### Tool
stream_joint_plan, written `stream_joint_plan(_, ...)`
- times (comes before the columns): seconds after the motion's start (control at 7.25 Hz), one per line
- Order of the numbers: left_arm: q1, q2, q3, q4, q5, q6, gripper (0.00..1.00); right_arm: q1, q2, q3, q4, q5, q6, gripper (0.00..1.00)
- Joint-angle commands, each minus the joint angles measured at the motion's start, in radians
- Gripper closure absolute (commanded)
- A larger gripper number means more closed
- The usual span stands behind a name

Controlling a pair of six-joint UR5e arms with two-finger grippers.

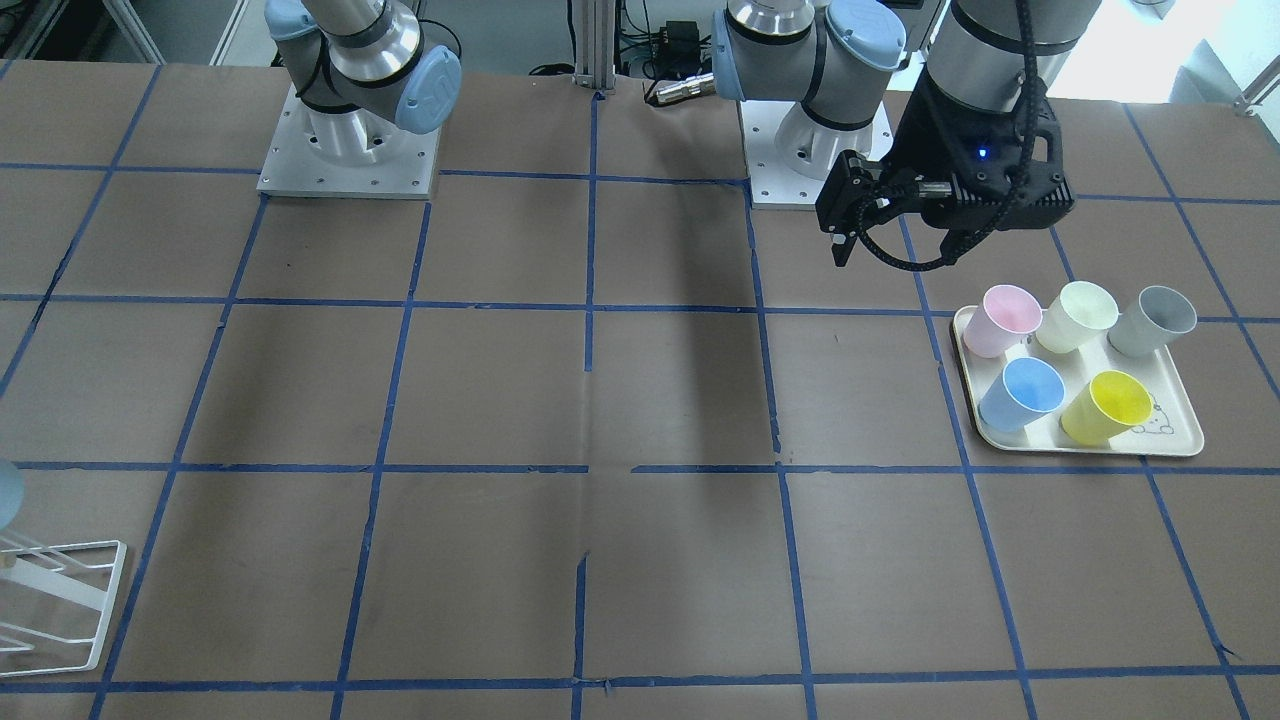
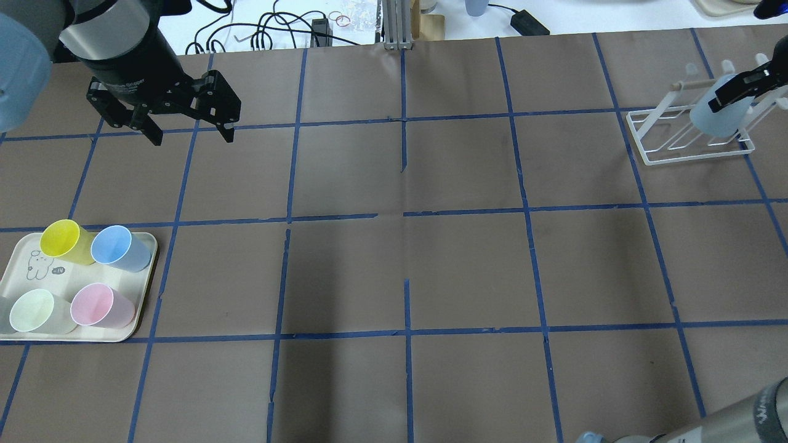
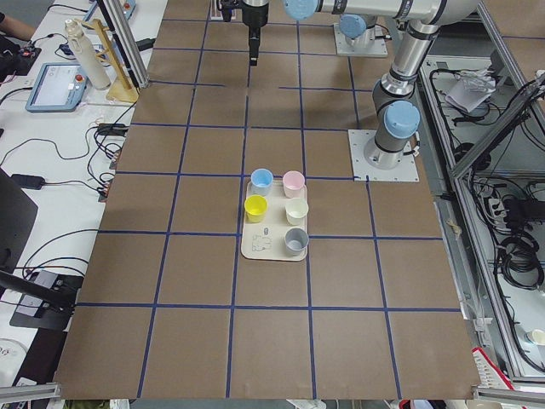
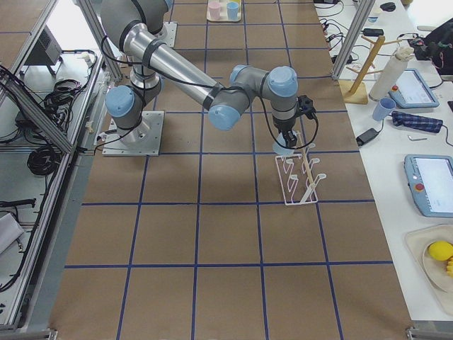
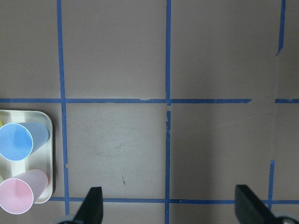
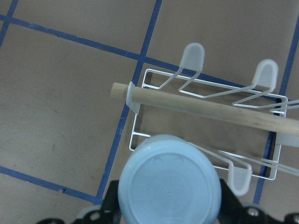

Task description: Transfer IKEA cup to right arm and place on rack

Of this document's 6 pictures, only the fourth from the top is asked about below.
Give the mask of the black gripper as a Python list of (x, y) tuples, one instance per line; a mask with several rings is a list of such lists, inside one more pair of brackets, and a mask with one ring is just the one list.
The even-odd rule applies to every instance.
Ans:
[(280, 144), (283, 147), (296, 147), (297, 145), (297, 136), (293, 131), (295, 126), (296, 119), (290, 118), (286, 120), (274, 119), (274, 126), (278, 129), (279, 136), (282, 137)]

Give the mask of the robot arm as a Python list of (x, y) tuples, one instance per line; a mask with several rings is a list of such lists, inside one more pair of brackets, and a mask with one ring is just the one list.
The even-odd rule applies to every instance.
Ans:
[(230, 85), (223, 86), (157, 37), (172, 6), (172, 1), (103, 1), (101, 22), (106, 37), (131, 59), (131, 65), (164, 76), (201, 104), (219, 130), (231, 129), (255, 99), (269, 101), (272, 118), (266, 123), (275, 126), (283, 138), (278, 146), (299, 149), (293, 130), (297, 118), (317, 117), (313, 101), (297, 94), (293, 68), (265, 71), (237, 65), (231, 72)]

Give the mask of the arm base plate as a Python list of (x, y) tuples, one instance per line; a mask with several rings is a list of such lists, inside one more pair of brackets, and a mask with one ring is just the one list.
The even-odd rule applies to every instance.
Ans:
[(163, 111), (143, 111), (141, 123), (127, 135), (125, 130), (117, 129), (111, 118), (109, 128), (116, 132), (107, 135), (102, 155), (106, 157), (158, 156), (164, 117)]
[(155, 36), (166, 43), (169, 47), (174, 47), (176, 42), (178, 23), (174, 21), (163, 22), (162, 29)]

